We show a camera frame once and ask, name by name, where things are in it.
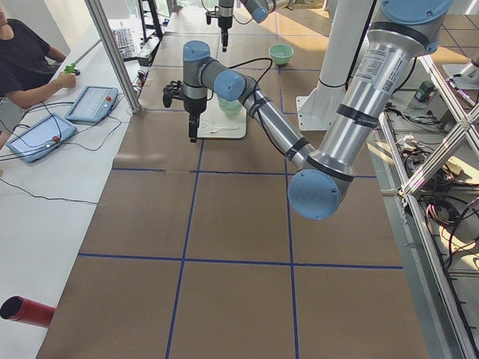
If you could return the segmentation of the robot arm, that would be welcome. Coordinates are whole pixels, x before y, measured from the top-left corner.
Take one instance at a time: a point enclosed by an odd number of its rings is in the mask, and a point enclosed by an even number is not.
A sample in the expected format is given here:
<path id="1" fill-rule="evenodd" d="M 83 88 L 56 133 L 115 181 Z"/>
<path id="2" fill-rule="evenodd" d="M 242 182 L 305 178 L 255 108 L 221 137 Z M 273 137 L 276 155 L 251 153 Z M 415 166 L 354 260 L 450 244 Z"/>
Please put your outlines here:
<path id="1" fill-rule="evenodd" d="M 353 163 L 406 66 L 437 49 L 439 29 L 450 7 L 449 1 L 380 2 L 368 29 L 367 51 L 318 148 L 251 77 L 214 59 L 207 43 L 191 40 L 183 47 L 180 87 L 189 113 L 189 134 L 196 135 L 209 92 L 240 102 L 278 151 L 298 168 L 287 192 L 291 206 L 305 218 L 328 218 L 344 199 L 354 178 Z"/>
<path id="2" fill-rule="evenodd" d="M 250 13 L 256 23 L 264 21 L 267 16 L 277 8 L 277 1 L 250 0 L 241 1 L 246 10 Z M 228 50 L 228 31 L 233 25 L 234 1 L 221 0 L 216 7 L 218 24 L 221 29 L 222 51 Z"/>

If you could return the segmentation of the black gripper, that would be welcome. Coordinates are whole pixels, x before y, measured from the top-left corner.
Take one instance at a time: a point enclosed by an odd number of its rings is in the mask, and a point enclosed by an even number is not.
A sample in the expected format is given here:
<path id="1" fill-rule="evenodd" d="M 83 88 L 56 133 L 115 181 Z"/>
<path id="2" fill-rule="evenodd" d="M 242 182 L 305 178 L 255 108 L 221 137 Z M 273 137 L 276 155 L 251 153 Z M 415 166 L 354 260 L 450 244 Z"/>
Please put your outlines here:
<path id="1" fill-rule="evenodd" d="M 186 97 L 183 101 L 183 107 L 189 113 L 189 140 L 191 143 L 196 143 L 200 116 L 207 109 L 207 98 L 193 99 Z"/>
<path id="2" fill-rule="evenodd" d="M 232 16 L 219 16 L 218 18 L 218 25 L 222 30 L 222 52 L 226 52 L 228 50 L 228 31 L 232 28 L 233 25 L 233 17 Z"/>

